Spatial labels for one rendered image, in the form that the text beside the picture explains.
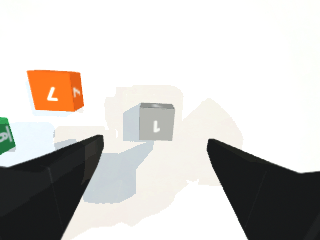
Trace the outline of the grey block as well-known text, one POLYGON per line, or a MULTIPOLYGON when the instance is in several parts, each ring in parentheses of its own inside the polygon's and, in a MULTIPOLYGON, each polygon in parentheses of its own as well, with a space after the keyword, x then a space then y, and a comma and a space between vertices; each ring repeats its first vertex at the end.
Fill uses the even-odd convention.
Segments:
POLYGON ((173 104, 141 103, 139 140, 172 141, 174 118, 173 104))

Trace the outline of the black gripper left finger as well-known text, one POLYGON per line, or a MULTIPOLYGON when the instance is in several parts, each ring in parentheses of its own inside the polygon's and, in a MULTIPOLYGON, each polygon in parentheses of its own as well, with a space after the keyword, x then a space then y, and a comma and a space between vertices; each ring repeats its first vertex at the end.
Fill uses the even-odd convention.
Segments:
POLYGON ((0 240, 61 240, 103 149, 103 135, 95 135, 0 166, 0 240))

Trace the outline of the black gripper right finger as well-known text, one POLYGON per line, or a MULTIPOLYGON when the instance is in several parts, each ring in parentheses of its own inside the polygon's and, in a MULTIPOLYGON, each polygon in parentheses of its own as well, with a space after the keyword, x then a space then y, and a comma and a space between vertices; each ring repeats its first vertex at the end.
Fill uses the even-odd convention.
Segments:
POLYGON ((320 171, 297 172, 209 138, 214 172, 247 240, 314 240, 320 171))

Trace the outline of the green block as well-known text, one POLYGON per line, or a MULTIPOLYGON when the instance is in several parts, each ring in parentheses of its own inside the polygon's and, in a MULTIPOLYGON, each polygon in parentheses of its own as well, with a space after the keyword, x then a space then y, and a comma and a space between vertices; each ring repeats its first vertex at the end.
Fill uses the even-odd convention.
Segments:
POLYGON ((0 155, 15 146, 8 118, 0 117, 0 155))

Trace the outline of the orange block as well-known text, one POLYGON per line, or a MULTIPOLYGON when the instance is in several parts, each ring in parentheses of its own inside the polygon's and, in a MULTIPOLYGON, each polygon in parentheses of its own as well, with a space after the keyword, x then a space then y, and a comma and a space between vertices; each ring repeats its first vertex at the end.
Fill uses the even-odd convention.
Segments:
POLYGON ((84 106, 80 72, 28 70, 35 110, 76 111, 84 106))

